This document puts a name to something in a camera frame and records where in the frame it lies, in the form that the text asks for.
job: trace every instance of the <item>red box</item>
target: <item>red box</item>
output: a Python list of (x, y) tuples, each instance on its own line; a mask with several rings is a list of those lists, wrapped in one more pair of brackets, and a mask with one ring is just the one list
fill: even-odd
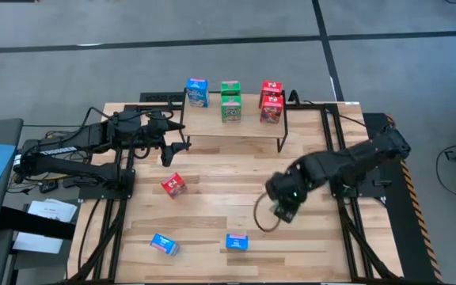
[(283, 111), (284, 100), (282, 96), (263, 96), (261, 105), (261, 123), (277, 124)]
[(280, 97), (281, 92), (283, 92), (283, 83), (264, 81), (263, 84), (261, 85), (260, 103), (258, 104), (258, 108), (261, 108), (261, 102), (263, 100), (263, 96)]
[(172, 197), (172, 199), (175, 199), (176, 196), (188, 190), (186, 188), (186, 184), (177, 173), (174, 173), (171, 177), (162, 181), (161, 186), (165, 189), (168, 195)]

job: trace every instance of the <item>blue cereal box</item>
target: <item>blue cereal box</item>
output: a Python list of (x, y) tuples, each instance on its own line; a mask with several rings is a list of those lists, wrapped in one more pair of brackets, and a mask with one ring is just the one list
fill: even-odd
[(150, 242), (150, 246), (155, 247), (156, 249), (161, 250), (162, 252), (174, 256), (179, 250), (179, 245), (175, 241), (171, 241), (166, 237), (163, 237), (160, 234), (155, 234)]
[(207, 80), (190, 78), (186, 83), (186, 93), (189, 104), (193, 107), (207, 107), (209, 105), (209, 92), (207, 90)]
[(249, 236), (245, 234), (226, 234), (226, 248), (247, 250)]

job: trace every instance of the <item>desk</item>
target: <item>desk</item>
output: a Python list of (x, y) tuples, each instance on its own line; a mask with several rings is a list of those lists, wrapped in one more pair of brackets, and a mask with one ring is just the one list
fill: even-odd
[[(340, 114), (363, 121), (357, 104), (338, 105)], [(109, 103), (104, 112), (121, 111), (124, 104)], [(189, 151), (182, 151), (164, 168), (159, 151), (135, 161), (136, 181), (128, 200), (120, 246), (116, 282), (318, 282), (348, 281), (336, 201), (329, 186), (311, 192), (291, 224), (281, 223), (276, 232), (257, 229), (252, 210), (264, 191), (263, 183), (275, 171), (283, 171), (290, 162), (305, 153), (325, 150), (321, 116), (314, 110), (289, 110), (289, 135), (281, 153), (273, 140), (259, 138), (195, 138)], [(180, 112), (173, 120), (178, 121)], [(364, 127), (342, 119), (347, 146), (367, 139)], [(332, 133), (336, 142), (335, 131)], [(178, 132), (166, 135), (168, 143), (180, 142)], [(93, 163), (113, 162), (113, 152), (93, 157)], [(178, 172), (188, 192), (170, 199), (159, 184)], [(367, 241), (395, 274), (402, 270), (386, 209), (374, 199), (359, 199)], [(78, 250), (94, 201), (81, 205), (74, 234), (68, 272), (77, 272)], [(262, 205), (261, 223), (272, 224), (274, 217)], [(105, 201), (94, 212), (82, 252), (84, 263), (100, 237)], [(177, 241), (177, 256), (166, 256), (149, 246), (155, 233)], [(249, 235), (247, 252), (226, 250), (227, 233)], [(359, 276), (363, 265), (354, 242)], [(109, 245), (105, 251), (102, 277), (108, 273)]]

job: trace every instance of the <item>orange striped edge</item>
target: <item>orange striped edge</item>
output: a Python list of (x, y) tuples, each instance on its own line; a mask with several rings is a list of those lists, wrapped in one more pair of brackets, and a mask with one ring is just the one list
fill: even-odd
[[(386, 118), (390, 124), (395, 124), (390, 115), (386, 115)], [(431, 265), (434, 270), (435, 278), (441, 283), (443, 281), (443, 277), (441, 276), (441, 271), (439, 270), (439, 266), (437, 264), (437, 257), (435, 256), (434, 250), (432, 249), (432, 244), (430, 242), (430, 237), (428, 236), (427, 227), (425, 226), (424, 217), (421, 214), (420, 203), (416, 197), (415, 188), (412, 185), (411, 174), (409, 173), (408, 166), (405, 164), (404, 160), (401, 160), (401, 167), (402, 173), (404, 174), (404, 179), (408, 187), (409, 197), (412, 201), (412, 207), (415, 209), (416, 219), (418, 220), (418, 225), (420, 226), (421, 234), (424, 238), (424, 244), (427, 247), (427, 254), (431, 259)]]
[(389, 124), (392, 125), (392, 127), (395, 127), (395, 122), (393, 121), (391, 115), (386, 114), (386, 119), (389, 121)]

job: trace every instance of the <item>snack box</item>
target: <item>snack box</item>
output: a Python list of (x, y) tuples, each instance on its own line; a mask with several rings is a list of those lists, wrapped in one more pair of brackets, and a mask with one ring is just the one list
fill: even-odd
[(170, 256), (176, 255), (179, 250), (179, 245), (175, 241), (163, 237), (160, 234), (154, 235), (152, 241), (150, 241), (150, 246), (159, 249)]
[(208, 107), (209, 92), (207, 89), (207, 80), (190, 78), (186, 83), (186, 94), (188, 95), (189, 104), (194, 107)]
[(249, 236), (246, 234), (226, 234), (226, 248), (247, 250), (249, 246)]
[(168, 195), (172, 197), (172, 199), (175, 199), (175, 197), (188, 190), (186, 184), (177, 173), (174, 173), (171, 177), (162, 181), (161, 186), (165, 189)]
[(238, 123), (242, 117), (240, 96), (221, 96), (221, 120), (223, 123)]
[(261, 123), (277, 124), (283, 111), (284, 100), (282, 96), (263, 96), (261, 105)]
[(261, 85), (260, 103), (258, 104), (258, 108), (261, 108), (261, 102), (263, 100), (263, 96), (280, 97), (282, 92), (283, 92), (283, 83), (264, 81), (263, 84)]
[(241, 94), (241, 83), (233, 80), (221, 82), (221, 96), (233, 96)]

